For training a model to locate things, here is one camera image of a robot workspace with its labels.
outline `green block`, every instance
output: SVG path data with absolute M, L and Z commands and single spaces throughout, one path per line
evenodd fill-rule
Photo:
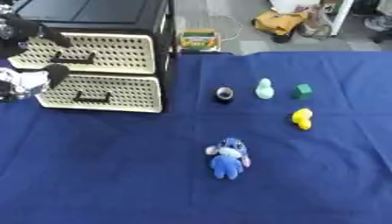
M 311 97 L 313 91 L 308 84 L 297 85 L 294 90 L 294 97 L 299 100 L 306 100 Z

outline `yellow duck toy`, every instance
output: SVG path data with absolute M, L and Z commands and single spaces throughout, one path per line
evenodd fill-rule
M 298 125 L 301 130 L 309 130 L 312 127 L 311 118 L 313 112 L 308 108 L 301 108 L 292 114 L 291 120 Z

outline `black cube top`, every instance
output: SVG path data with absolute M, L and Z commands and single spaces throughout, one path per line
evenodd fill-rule
M 156 32 L 167 4 L 167 0 L 21 0 L 14 7 L 23 18 L 52 28 Z

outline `drawer handle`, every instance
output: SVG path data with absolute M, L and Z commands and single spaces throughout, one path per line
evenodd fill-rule
M 62 59 L 62 52 L 56 52 L 53 58 L 51 58 L 52 63 L 62 63 L 62 64 L 84 64 L 91 65 L 94 64 L 95 53 L 91 52 L 86 59 Z
M 73 98 L 74 102 L 94 102 L 94 103 L 110 103 L 110 97 L 112 97 L 111 93 L 106 93 L 104 99 L 92 99 L 92 98 L 83 98 L 83 92 L 78 91 L 76 97 Z

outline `stitch plush toy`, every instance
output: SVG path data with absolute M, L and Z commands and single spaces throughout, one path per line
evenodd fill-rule
M 235 138 L 226 138 L 217 146 L 206 148 L 206 154 L 219 154 L 211 161 L 211 168 L 217 179 L 223 179 L 225 176 L 229 179 L 236 179 L 238 174 L 243 172 L 243 166 L 250 167 L 250 158 L 245 144 Z

